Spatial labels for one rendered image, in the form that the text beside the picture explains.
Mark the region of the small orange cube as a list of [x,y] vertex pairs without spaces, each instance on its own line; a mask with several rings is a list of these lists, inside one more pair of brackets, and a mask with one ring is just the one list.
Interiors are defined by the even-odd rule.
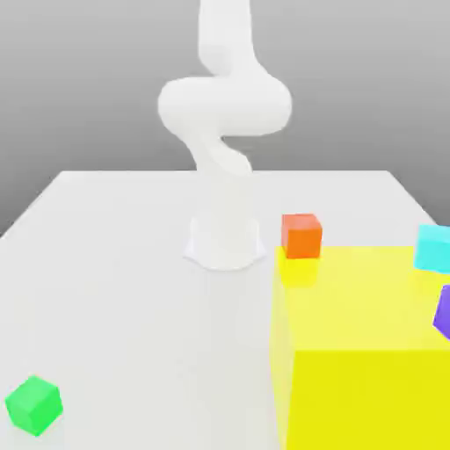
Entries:
[[281,246],[290,259],[318,258],[323,228],[314,214],[283,214]]

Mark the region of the small cyan cube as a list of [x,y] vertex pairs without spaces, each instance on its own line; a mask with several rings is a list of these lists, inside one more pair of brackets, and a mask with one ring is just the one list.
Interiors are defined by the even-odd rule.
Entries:
[[414,267],[450,274],[450,226],[422,224],[418,228]]

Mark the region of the small purple cube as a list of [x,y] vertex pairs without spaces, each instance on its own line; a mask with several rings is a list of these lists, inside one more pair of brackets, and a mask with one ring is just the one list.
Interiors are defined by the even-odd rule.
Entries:
[[441,289],[432,324],[445,338],[450,340],[450,285],[444,285]]

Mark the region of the small green cube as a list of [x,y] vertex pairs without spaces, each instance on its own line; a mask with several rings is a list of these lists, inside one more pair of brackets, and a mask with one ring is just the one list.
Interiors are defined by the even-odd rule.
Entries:
[[59,388],[36,375],[28,377],[5,397],[11,422],[19,429],[40,436],[63,412]]

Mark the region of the large yellow box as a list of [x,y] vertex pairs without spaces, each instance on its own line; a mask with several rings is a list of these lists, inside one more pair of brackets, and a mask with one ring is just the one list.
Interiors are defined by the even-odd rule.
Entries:
[[410,246],[274,254],[270,365],[280,450],[450,450],[450,275]]

